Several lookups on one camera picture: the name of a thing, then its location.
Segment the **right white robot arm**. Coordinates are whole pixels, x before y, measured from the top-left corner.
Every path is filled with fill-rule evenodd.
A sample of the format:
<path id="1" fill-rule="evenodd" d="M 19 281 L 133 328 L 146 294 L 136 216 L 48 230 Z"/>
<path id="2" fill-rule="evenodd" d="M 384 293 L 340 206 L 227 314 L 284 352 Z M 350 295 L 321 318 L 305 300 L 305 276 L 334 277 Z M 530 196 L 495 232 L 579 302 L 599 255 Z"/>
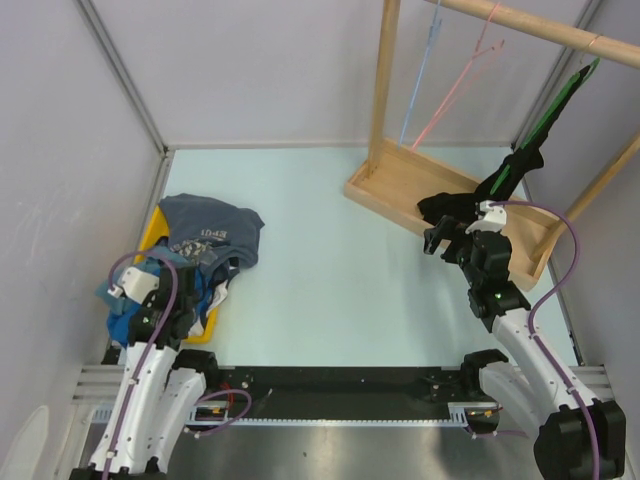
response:
<path id="1" fill-rule="evenodd" d="M 442 217 L 424 232 L 424 251 L 449 243 L 442 259 L 457 265 L 469 286 L 470 309 L 505 347 L 468 354 L 463 393 L 496 400 L 533 442 L 545 479 L 616 479 L 625 472 L 626 417 L 601 399 L 546 343 L 533 309 L 510 279 L 512 246 L 502 234 L 506 213 L 470 225 Z"/>

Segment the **blue tank top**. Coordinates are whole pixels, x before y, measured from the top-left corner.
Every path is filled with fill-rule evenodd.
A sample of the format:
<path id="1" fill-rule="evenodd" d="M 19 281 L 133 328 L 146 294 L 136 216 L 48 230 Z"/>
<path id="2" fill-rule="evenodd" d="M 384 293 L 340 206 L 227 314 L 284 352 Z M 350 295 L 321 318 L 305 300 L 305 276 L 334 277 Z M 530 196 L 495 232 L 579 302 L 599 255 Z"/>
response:
<path id="1" fill-rule="evenodd" d="M 160 272 L 162 263 L 157 258 L 158 255 L 167 258 L 175 267 L 188 265 L 189 261 L 181 255 L 171 252 L 167 247 L 156 246 L 148 250 L 151 257 L 144 257 L 142 260 L 136 261 L 138 269 L 157 276 Z M 209 299 L 211 297 L 211 289 L 205 287 L 206 280 L 203 273 L 197 270 L 195 273 L 196 286 L 196 319 L 192 322 L 187 340 L 190 341 L 201 337 L 205 332 L 208 323 L 206 312 L 209 308 Z M 136 303 L 124 296 L 115 298 L 108 293 L 110 284 L 108 280 L 104 280 L 95 290 L 95 295 L 101 299 L 107 308 L 109 314 L 107 316 L 106 325 L 111 339 L 125 348 L 128 344 L 129 320 L 132 315 L 140 308 L 140 304 Z"/>

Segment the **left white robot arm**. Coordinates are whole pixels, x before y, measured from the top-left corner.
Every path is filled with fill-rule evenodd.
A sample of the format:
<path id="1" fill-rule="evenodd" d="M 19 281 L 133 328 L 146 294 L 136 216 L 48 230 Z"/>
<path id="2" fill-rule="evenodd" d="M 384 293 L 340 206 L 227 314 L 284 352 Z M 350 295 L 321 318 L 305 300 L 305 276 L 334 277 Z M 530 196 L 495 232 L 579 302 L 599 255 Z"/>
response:
<path id="1" fill-rule="evenodd" d="M 182 348 L 201 295 L 192 265 L 156 273 L 130 266 L 106 293 L 136 306 L 124 373 L 112 413 L 87 466 L 73 479 L 163 479 L 173 448 L 199 399 L 221 387 L 215 355 Z"/>

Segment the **pink wire hanger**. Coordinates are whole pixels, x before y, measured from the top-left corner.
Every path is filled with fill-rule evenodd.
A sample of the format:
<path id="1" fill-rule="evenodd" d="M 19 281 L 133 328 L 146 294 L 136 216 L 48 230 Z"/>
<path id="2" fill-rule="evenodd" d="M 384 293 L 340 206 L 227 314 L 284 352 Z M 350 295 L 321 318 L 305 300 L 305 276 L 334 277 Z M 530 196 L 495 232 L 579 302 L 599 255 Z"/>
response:
<path id="1" fill-rule="evenodd" d="M 462 98 L 465 93 L 471 88 L 471 85 L 477 81 L 477 79 L 489 69 L 489 67 L 499 58 L 504 50 L 505 40 L 495 42 L 494 44 L 483 47 L 484 37 L 488 30 L 490 22 L 493 20 L 497 9 L 501 6 L 497 3 L 490 11 L 487 20 L 484 23 L 483 29 L 477 39 L 474 51 L 467 61 L 462 72 L 454 82 L 453 86 L 447 92 L 446 96 L 433 113 L 431 119 L 419 134 L 417 139 L 411 146 L 411 150 L 415 151 L 418 146 L 425 140 L 425 138 L 435 129 L 437 124 L 444 118 L 446 113 L 453 107 L 453 105 Z"/>

